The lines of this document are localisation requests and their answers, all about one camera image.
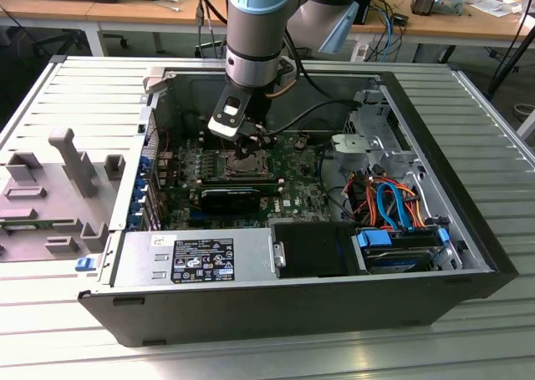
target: wire bundle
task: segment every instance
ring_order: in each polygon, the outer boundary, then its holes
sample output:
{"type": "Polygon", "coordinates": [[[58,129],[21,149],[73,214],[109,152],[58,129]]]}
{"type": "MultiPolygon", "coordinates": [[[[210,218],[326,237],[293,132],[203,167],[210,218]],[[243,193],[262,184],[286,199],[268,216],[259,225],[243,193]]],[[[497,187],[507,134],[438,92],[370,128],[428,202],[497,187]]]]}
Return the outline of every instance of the wire bundle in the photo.
{"type": "Polygon", "coordinates": [[[371,8],[380,13],[382,17],[381,22],[385,25],[385,30],[381,34],[377,45],[375,47],[370,47],[371,54],[366,58],[365,61],[368,62],[372,58],[374,58],[374,61],[377,61],[379,56],[381,56],[381,59],[379,61],[382,62],[386,59],[387,56],[390,56],[391,54],[395,54],[396,60],[398,58],[398,54],[400,53],[401,45],[403,44],[403,35],[405,34],[405,28],[398,25],[400,29],[400,36],[398,36],[396,40],[392,41],[392,37],[394,36],[394,26],[392,24],[392,16],[394,15],[394,9],[386,2],[386,0],[372,0],[371,8]],[[385,36],[387,36],[386,45],[380,49],[380,44],[385,36]],[[397,47],[390,51],[390,48],[392,48],[396,44],[397,47]]]}
{"type": "MultiPolygon", "coordinates": [[[[356,177],[352,177],[349,183],[346,185],[344,192],[347,192],[349,187],[353,184],[356,177]]],[[[390,211],[394,206],[397,209],[398,217],[400,218],[402,226],[410,228],[426,227],[424,220],[420,213],[420,201],[418,195],[410,190],[407,185],[401,184],[398,181],[392,180],[386,176],[373,176],[369,178],[369,183],[366,186],[365,191],[366,200],[362,202],[357,209],[351,215],[351,218],[359,222],[361,225],[378,226],[382,230],[394,230],[396,231],[396,220],[392,218],[392,212],[390,211]],[[383,205],[382,192],[393,195],[395,198],[391,202],[391,207],[385,211],[383,205]],[[402,199],[402,205],[400,200],[396,198],[396,193],[400,193],[402,199]],[[405,209],[410,213],[410,219],[412,223],[405,219],[405,209]]]]}

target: warning label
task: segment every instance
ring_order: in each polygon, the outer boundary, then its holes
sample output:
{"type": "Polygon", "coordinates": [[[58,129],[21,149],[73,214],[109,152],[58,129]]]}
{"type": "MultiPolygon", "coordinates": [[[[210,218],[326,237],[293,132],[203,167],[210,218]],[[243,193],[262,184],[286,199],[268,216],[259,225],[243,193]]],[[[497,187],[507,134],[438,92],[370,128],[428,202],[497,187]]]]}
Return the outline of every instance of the warning label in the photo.
{"type": "Polygon", "coordinates": [[[234,280],[234,240],[175,241],[171,280],[175,283],[234,280]]]}

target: wooden desk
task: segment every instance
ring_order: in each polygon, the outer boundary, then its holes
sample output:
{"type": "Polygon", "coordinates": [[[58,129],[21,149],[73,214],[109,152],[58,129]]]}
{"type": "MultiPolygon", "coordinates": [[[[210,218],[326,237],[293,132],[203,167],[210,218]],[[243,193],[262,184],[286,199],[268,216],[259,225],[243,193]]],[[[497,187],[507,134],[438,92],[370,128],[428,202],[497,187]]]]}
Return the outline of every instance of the wooden desk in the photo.
{"type": "MultiPolygon", "coordinates": [[[[225,13],[224,0],[211,0],[218,11],[225,13]]],[[[471,6],[466,6],[462,16],[434,14],[429,17],[413,15],[410,0],[386,0],[396,12],[409,16],[409,25],[404,43],[437,43],[452,45],[506,47],[514,38],[519,15],[510,14],[496,18],[471,6]]],[[[172,11],[159,4],[140,0],[120,0],[116,4],[65,2],[52,0],[0,0],[0,5],[22,25],[45,28],[78,28],[88,36],[91,51],[95,56],[106,55],[102,32],[141,31],[152,33],[195,33],[195,15],[198,0],[179,0],[178,3],[161,2],[177,6],[172,11]]],[[[213,16],[214,32],[225,33],[225,27],[213,16]]],[[[13,22],[0,12],[0,25],[13,22]]],[[[353,60],[358,50],[367,48],[384,32],[378,13],[371,12],[366,25],[354,25],[348,37],[355,41],[353,60]]],[[[522,30],[519,40],[527,34],[522,30]]]]}
{"type": "MultiPolygon", "coordinates": [[[[65,0],[0,0],[0,6],[15,18],[85,20],[89,9],[93,6],[93,2],[73,2],[65,0]]],[[[3,17],[6,17],[6,13],[0,8],[0,18],[3,17]]]]}
{"type": "MultiPolygon", "coordinates": [[[[410,1],[386,0],[391,6],[399,6],[394,8],[395,13],[401,13],[409,17],[409,25],[405,32],[406,37],[455,37],[479,40],[508,40],[511,42],[518,30],[519,14],[509,14],[505,17],[497,18],[467,4],[460,17],[440,14],[432,14],[425,17],[411,12],[410,1]]],[[[365,27],[370,33],[383,33],[385,30],[385,25],[380,22],[379,14],[375,11],[370,12],[365,27]]],[[[357,26],[353,26],[353,30],[355,32],[363,32],[357,26]]],[[[527,32],[529,31],[524,28],[519,38],[522,40],[527,35],[527,32]]]]}

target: table leg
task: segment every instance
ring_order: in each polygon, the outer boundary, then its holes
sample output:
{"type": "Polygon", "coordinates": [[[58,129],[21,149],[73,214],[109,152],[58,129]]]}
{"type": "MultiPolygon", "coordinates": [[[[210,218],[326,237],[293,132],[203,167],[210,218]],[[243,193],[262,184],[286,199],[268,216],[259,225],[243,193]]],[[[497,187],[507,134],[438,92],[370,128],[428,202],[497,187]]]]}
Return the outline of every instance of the table leg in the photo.
{"type": "Polygon", "coordinates": [[[364,62],[366,53],[368,53],[369,44],[374,41],[373,33],[359,33],[354,40],[353,52],[351,53],[352,62],[364,62]]]}
{"type": "Polygon", "coordinates": [[[526,140],[529,135],[535,130],[535,110],[524,120],[520,128],[517,130],[517,134],[522,140],[526,140]]]}
{"type": "Polygon", "coordinates": [[[95,28],[86,28],[84,31],[87,41],[89,42],[89,47],[91,48],[91,54],[93,54],[94,57],[107,56],[108,51],[104,44],[104,36],[102,32],[95,28]]]}
{"type": "Polygon", "coordinates": [[[163,46],[161,45],[161,35],[159,32],[152,33],[152,40],[154,41],[154,48],[157,53],[165,53],[163,46]]]}

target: workbench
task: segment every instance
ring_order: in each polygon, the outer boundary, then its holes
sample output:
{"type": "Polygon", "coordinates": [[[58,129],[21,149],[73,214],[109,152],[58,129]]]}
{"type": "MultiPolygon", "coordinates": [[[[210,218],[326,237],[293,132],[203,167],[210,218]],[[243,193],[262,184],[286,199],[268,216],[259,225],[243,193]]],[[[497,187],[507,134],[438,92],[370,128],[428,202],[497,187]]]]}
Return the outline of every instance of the workbench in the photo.
{"type": "MultiPolygon", "coordinates": [[[[224,14],[224,0],[211,0],[224,14]]],[[[410,0],[386,0],[397,6],[395,12],[409,16],[404,43],[433,43],[445,45],[508,47],[517,29],[519,15],[496,18],[472,7],[466,7],[461,17],[433,14],[429,17],[413,15],[410,0]]],[[[70,28],[85,31],[91,53],[107,55],[102,32],[135,31],[155,34],[156,49],[161,48],[157,33],[196,33],[196,6],[198,0],[180,0],[180,12],[152,2],[120,0],[115,4],[68,2],[54,0],[0,0],[23,26],[29,28],[70,28]]],[[[215,34],[225,33],[225,27],[213,18],[215,34]]],[[[0,25],[13,25],[13,21],[0,11],[0,25]]],[[[365,25],[354,25],[348,36],[354,42],[352,60],[359,59],[358,50],[378,40],[385,30],[376,12],[370,12],[365,25]]],[[[202,29],[208,33],[207,25],[202,29]]],[[[518,42],[527,30],[524,28],[518,42]]]]}
{"type": "MultiPolygon", "coordinates": [[[[170,58],[56,58],[0,134],[0,164],[48,145],[70,126],[95,163],[125,154],[146,105],[149,67],[203,67],[170,58]]],[[[466,76],[435,64],[310,62],[332,70],[393,72],[520,276],[486,300],[461,304],[431,327],[310,337],[127,348],[78,304],[96,281],[74,261],[0,264],[1,378],[532,378],[535,371],[535,156],[466,76]]],[[[0,178],[7,173],[0,171],[0,178]]]]}

